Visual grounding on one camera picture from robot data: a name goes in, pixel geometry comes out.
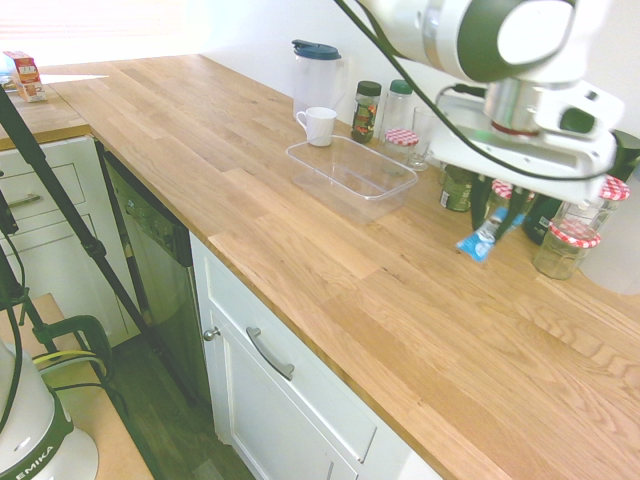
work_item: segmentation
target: dishwasher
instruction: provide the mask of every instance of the dishwasher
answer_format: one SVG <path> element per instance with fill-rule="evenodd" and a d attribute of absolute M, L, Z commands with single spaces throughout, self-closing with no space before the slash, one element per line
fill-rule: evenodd
<path fill-rule="evenodd" d="M 111 152 L 103 158 L 142 316 L 168 350 L 169 373 L 187 401 L 210 403 L 189 230 Z"/>

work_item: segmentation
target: tripod leg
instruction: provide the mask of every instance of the tripod leg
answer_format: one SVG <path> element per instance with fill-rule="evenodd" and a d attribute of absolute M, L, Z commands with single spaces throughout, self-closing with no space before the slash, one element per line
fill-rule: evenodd
<path fill-rule="evenodd" d="M 29 131 L 29 128 L 24 123 L 24 120 L 16 110 L 16 107 L 11 102 L 9 96 L 1 88 L 0 124 L 4 127 L 9 138 L 11 138 L 25 161 L 33 167 L 33 170 L 47 189 L 47 192 L 49 192 L 55 201 L 56 205 L 64 215 L 64 218 L 69 222 L 69 225 L 80 240 L 83 248 L 94 260 L 102 272 L 102 275 L 113 289 L 127 313 L 133 319 L 135 325 L 140 330 L 140 333 L 147 342 L 149 342 L 151 348 L 158 354 L 158 356 L 161 359 L 166 359 L 166 355 L 164 354 L 166 351 L 164 342 L 162 342 L 157 334 L 145 323 L 135 303 L 133 303 L 133 300 L 131 300 L 131 297 L 120 282 L 120 279 L 111 268 L 111 265 L 109 265 L 109 262 L 106 259 L 107 252 L 104 245 L 92 235 L 91 231 L 82 220 L 82 217 L 78 213 L 78 210 L 76 210 L 75 205 L 47 163 L 46 156 L 40 148 L 40 145 L 38 145 L 35 137 Z M 163 363 L 174 380 L 176 380 L 177 383 L 180 383 L 181 389 L 187 392 L 187 389 L 182 384 L 180 377 L 176 373 L 171 362 L 163 360 Z M 188 401 L 190 403 L 194 402 L 192 398 L 188 398 Z"/>

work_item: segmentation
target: cabinet knob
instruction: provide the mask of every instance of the cabinet knob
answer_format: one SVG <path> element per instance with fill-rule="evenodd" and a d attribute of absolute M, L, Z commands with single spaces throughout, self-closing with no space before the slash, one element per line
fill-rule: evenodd
<path fill-rule="evenodd" d="M 220 330 L 218 330 L 218 327 L 213 327 L 213 330 L 205 331 L 202 334 L 202 338 L 204 338 L 205 341 L 210 342 L 216 335 L 220 335 Z"/>

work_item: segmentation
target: spice jar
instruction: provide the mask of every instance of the spice jar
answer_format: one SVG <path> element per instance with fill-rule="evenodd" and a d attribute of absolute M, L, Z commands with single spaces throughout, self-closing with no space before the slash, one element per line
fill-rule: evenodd
<path fill-rule="evenodd" d="M 447 165 L 444 173 L 440 205 L 454 212 L 468 212 L 471 208 L 473 173 L 455 165 Z"/>
<path fill-rule="evenodd" d="M 413 89 L 402 80 L 393 80 L 387 92 L 387 99 L 382 112 L 382 122 L 380 125 L 380 135 L 378 138 L 385 138 L 391 129 L 411 128 L 411 100 Z"/>
<path fill-rule="evenodd" d="M 420 141 L 411 130 L 392 128 L 384 136 L 382 152 L 394 162 L 406 165 L 413 154 L 413 147 Z M 391 175 L 404 175 L 407 170 L 391 162 L 383 165 L 385 172 Z"/>
<path fill-rule="evenodd" d="M 599 243 L 600 235 L 580 221 L 551 223 L 533 266 L 547 277 L 566 280 Z"/>
<path fill-rule="evenodd" d="M 351 138 L 358 143 L 367 143 L 373 138 L 381 92 L 382 85 L 379 83 L 367 80 L 358 83 L 356 109 L 351 124 Z"/>
<path fill-rule="evenodd" d="M 494 180 L 491 182 L 491 195 L 487 202 L 487 213 L 485 218 L 490 217 L 493 212 L 498 208 L 505 208 L 509 210 L 509 201 L 511 200 L 511 193 L 513 186 L 508 182 L 502 180 Z M 524 208 L 520 212 L 523 216 L 529 213 L 531 206 L 533 205 L 533 199 L 535 198 L 535 192 L 530 192 L 529 197 L 524 205 Z"/>
<path fill-rule="evenodd" d="M 618 208 L 618 203 L 629 198 L 630 194 L 631 190 L 626 183 L 607 175 L 597 200 L 581 204 L 563 202 L 554 222 L 557 225 L 562 225 L 565 220 L 580 222 L 597 232 L 609 218 L 611 212 Z"/>

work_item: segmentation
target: drawer handle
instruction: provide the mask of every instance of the drawer handle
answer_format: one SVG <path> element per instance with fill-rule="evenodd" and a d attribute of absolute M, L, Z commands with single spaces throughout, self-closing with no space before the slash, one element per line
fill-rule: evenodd
<path fill-rule="evenodd" d="M 258 338 L 262 332 L 259 328 L 251 328 L 247 327 L 247 335 L 249 335 L 249 340 L 253 343 L 253 346 L 256 347 L 258 353 L 262 355 L 269 365 L 271 365 L 276 372 L 282 375 L 287 380 L 293 380 L 293 371 L 295 367 L 290 363 L 284 364 L 278 361 L 272 354 L 267 350 L 267 348 L 262 344 L 262 341 Z"/>
<path fill-rule="evenodd" d="M 35 203 L 38 200 L 42 200 L 42 197 L 40 195 L 34 195 L 33 193 L 30 193 L 23 199 L 16 200 L 15 202 L 11 202 L 9 204 L 9 208 L 23 207 L 24 205 Z"/>

